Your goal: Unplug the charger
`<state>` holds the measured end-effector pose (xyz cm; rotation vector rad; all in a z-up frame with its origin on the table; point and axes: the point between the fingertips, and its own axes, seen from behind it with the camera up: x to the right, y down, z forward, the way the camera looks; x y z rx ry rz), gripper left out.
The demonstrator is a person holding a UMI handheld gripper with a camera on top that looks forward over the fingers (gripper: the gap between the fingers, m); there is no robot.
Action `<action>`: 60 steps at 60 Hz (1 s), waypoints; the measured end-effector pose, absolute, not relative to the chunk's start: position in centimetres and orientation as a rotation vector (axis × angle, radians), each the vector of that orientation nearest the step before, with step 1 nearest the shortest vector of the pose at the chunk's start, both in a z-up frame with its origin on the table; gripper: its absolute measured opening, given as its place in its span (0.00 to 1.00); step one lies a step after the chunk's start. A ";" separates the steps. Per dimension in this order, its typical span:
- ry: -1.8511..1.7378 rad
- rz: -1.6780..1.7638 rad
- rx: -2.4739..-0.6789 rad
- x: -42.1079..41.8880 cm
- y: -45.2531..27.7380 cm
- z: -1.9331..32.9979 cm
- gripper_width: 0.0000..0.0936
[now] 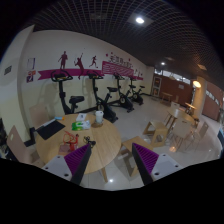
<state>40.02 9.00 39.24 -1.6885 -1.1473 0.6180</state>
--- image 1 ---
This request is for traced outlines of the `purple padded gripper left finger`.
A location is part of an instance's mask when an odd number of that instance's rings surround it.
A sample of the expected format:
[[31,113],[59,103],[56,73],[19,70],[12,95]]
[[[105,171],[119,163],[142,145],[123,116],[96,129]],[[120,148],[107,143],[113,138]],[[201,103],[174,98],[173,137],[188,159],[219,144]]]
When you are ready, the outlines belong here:
[[83,178],[91,153],[90,144],[86,144],[66,156],[56,155],[52,160],[44,165],[42,169],[79,185]]

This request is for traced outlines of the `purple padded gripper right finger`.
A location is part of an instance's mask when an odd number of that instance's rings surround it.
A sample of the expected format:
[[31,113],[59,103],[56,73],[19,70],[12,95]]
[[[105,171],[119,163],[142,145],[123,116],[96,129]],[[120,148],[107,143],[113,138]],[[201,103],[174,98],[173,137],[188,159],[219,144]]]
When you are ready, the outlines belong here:
[[136,154],[133,155],[142,181],[145,185],[168,176],[182,166],[168,154],[157,154],[149,149],[133,144]]

